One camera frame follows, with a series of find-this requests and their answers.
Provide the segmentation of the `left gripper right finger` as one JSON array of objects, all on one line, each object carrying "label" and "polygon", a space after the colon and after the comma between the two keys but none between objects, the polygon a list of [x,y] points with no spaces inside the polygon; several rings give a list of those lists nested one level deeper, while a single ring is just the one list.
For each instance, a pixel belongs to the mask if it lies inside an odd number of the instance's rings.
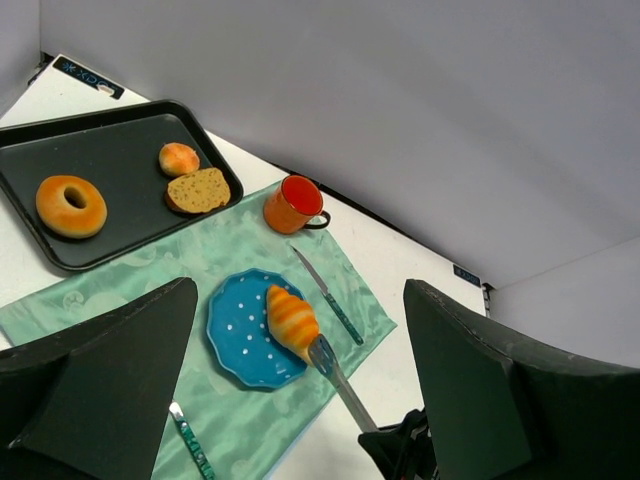
[{"label": "left gripper right finger", "polygon": [[635,479],[639,372],[547,345],[421,280],[403,292],[443,479]]}]

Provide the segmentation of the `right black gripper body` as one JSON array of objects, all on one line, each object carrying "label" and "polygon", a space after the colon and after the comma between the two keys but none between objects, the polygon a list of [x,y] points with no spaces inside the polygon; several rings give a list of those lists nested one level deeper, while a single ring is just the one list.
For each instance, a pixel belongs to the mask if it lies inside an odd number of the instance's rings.
[{"label": "right black gripper body", "polygon": [[399,424],[360,434],[358,443],[385,479],[440,478],[424,409],[410,411]]}]

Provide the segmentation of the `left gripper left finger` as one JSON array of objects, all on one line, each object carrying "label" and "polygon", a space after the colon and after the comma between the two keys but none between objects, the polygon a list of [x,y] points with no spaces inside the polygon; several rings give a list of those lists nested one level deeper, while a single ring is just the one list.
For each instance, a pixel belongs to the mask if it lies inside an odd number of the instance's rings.
[{"label": "left gripper left finger", "polygon": [[148,479],[191,334],[186,277],[1,353],[4,479]]}]

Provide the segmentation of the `metal serving tongs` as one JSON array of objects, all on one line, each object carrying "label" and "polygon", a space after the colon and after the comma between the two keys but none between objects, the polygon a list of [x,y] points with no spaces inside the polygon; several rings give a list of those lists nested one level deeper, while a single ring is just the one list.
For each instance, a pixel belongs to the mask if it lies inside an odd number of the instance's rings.
[{"label": "metal serving tongs", "polygon": [[351,387],[335,352],[323,334],[319,334],[311,342],[308,347],[308,355],[312,365],[334,387],[361,432],[376,432],[378,428],[375,422]]}]

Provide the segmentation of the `orange striped croissant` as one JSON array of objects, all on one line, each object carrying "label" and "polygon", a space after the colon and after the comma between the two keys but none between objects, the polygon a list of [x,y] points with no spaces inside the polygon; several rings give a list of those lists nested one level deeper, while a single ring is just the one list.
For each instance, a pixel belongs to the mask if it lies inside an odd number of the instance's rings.
[{"label": "orange striped croissant", "polygon": [[268,288],[266,305],[268,329],[274,339],[312,366],[309,347],[320,328],[311,305],[278,285]]}]

